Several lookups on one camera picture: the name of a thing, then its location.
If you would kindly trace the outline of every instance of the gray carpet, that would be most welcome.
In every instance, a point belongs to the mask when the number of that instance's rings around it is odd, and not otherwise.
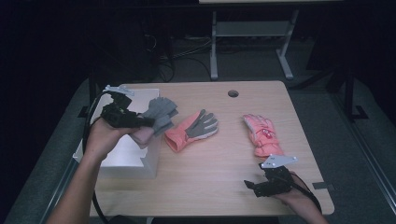
[[[295,79],[286,80],[275,55],[277,44],[276,41],[264,41],[257,48],[232,45],[231,53],[228,50],[228,53],[223,51],[219,55],[219,81],[281,80],[287,86],[293,86],[316,73],[304,69],[312,42],[292,42],[287,57]],[[183,51],[185,48],[180,44],[176,50]],[[172,82],[210,81],[205,67],[196,61],[208,67],[208,53],[190,55],[189,58],[193,59],[176,61],[177,70]],[[163,71],[170,75],[166,67]],[[363,107],[369,119],[351,124],[339,105],[343,93],[327,93],[324,90],[327,80],[323,78],[303,91],[290,91],[290,98],[319,169],[325,182],[332,188],[330,194],[335,212],[327,219],[331,223],[396,223],[396,216],[375,181],[373,171],[361,151],[361,143],[353,133],[353,130],[361,133],[390,183],[396,186],[396,164],[392,160],[396,158],[396,128],[375,104],[367,88],[359,82],[355,87],[355,102]],[[64,112],[6,223],[40,223],[45,220],[46,211],[50,210],[49,204],[54,205],[51,198],[78,146],[84,121],[78,118],[78,113],[88,104],[88,99],[88,83],[85,81]],[[69,166],[70,170],[75,168],[73,165]],[[143,223],[144,219],[137,218],[136,221]],[[100,223],[100,220],[92,218],[92,223]],[[304,222],[291,216],[281,217],[280,223]]]

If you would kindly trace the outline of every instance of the human arm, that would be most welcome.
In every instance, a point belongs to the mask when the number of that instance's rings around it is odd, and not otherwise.
[[[114,129],[103,119],[91,127],[85,153],[47,223],[88,223],[91,199],[102,161],[121,137],[137,129]]]
[[[290,172],[294,183],[306,189],[304,182],[294,172]],[[299,190],[293,188],[287,193],[273,196],[287,205],[296,215],[308,224],[328,224],[326,218],[320,213],[314,202]]]

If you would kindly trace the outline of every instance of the glove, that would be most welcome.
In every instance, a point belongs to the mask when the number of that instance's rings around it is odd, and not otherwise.
[[[205,114],[205,110],[184,119],[175,129],[165,132],[165,142],[175,152],[181,151],[188,144],[212,136],[218,131],[215,115]]]
[[[270,154],[284,155],[276,139],[274,125],[271,120],[265,119],[258,115],[244,115],[246,125],[249,128],[249,137],[251,142],[256,146],[254,154],[258,157],[265,158]]]
[[[176,108],[177,105],[173,101],[164,97],[150,100],[148,110],[139,116],[155,119],[154,125],[151,128],[140,127],[137,132],[131,134],[132,139],[140,148],[145,148],[149,144],[152,135],[158,136],[174,126],[171,118],[178,113]]]

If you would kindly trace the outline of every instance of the background table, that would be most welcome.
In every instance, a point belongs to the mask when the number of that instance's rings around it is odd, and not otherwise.
[[[99,179],[96,194],[104,214],[141,217],[282,216],[292,214],[280,201],[256,198],[244,180],[263,182],[264,171],[253,155],[244,114],[263,115],[275,124],[280,146],[299,161],[287,165],[318,197],[324,214],[333,212],[326,189],[314,190],[322,176],[282,82],[202,82],[134,84],[132,89],[159,88],[178,105],[179,124],[200,109],[219,120],[214,136],[173,152],[163,141],[155,179]],[[228,91],[238,91],[235,98]],[[91,215],[96,216],[92,206]]]

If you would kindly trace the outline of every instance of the white box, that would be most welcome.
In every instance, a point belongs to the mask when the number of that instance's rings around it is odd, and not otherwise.
[[[149,108],[149,101],[160,95],[158,89],[132,90],[133,96],[128,106],[130,111],[143,113]],[[96,107],[91,121],[95,120],[102,112],[103,106],[113,102],[109,94],[102,96]],[[155,178],[157,164],[160,157],[161,136],[152,136],[148,146],[140,149],[129,135],[123,136],[115,148],[108,153],[102,162],[99,178]],[[82,142],[79,143],[73,158],[80,162],[82,158]]]

